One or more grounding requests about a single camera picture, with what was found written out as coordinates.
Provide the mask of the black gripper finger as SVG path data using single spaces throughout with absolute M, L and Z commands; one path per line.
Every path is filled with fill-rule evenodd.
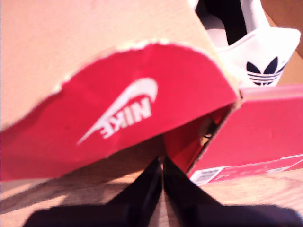
M 107 210 L 144 210 L 157 203 L 162 191 L 161 166 L 155 158 L 145 170 L 123 191 L 110 200 Z
M 218 201 L 195 185 L 169 157 L 163 160 L 163 181 L 166 194 L 179 207 L 198 204 L 221 206 Z

